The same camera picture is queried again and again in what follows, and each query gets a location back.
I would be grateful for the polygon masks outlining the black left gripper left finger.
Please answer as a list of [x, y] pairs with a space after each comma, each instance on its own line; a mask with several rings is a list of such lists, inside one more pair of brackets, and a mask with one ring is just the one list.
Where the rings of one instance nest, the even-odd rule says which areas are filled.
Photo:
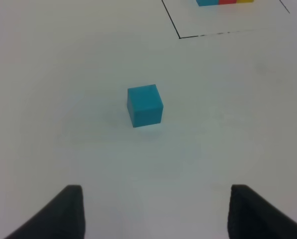
[[83, 239], [85, 214], [83, 189], [68, 185], [8, 239]]

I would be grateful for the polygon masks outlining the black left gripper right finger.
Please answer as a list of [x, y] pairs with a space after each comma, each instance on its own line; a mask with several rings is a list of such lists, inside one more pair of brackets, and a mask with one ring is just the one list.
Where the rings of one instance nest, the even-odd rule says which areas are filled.
[[297, 223], [247, 185], [232, 185], [230, 239], [297, 239]]

